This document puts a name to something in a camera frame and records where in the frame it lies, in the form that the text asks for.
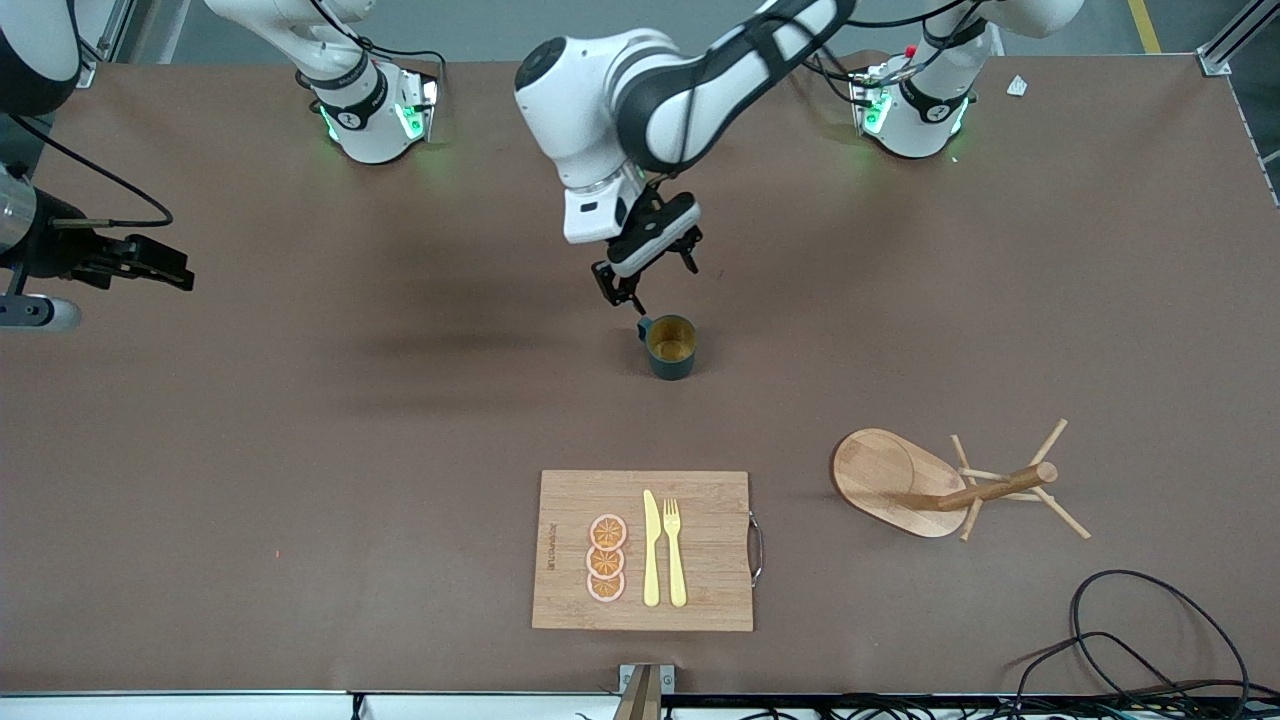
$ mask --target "yellow plastic knife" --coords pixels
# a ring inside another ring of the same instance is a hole
[[[658,514],[658,503],[653,500],[653,493],[644,491],[644,603],[657,607],[658,597],[658,557],[654,553],[658,538],[662,537],[662,515]]]

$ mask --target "fork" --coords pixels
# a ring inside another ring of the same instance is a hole
[[[689,602],[685,592],[685,565],[680,561],[680,503],[675,498],[662,501],[662,528],[667,532],[668,552],[671,560],[671,603],[684,607]]]

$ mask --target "dark green mug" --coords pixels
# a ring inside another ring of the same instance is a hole
[[[636,324],[640,342],[649,352],[653,374],[664,380],[687,378],[694,372],[698,352],[698,331],[680,315],[663,315],[655,320],[640,318]]]

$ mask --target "wooden cutting board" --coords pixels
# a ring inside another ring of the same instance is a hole
[[[644,603],[645,489],[680,502],[680,555],[689,602],[671,605],[667,538],[658,541],[662,602]],[[585,630],[754,629],[748,562],[746,473],[544,470],[538,509],[534,628]],[[612,512],[627,525],[626,589],[613,602],[586,591],[588,529]]]

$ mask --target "wooden base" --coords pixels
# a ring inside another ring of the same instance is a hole
[[[854,507],[914,536],[941,538],[964,524],[965,509],[937,510],[938,498],[965,488],[955,468],[888,430],[846,437],[832,475]]]

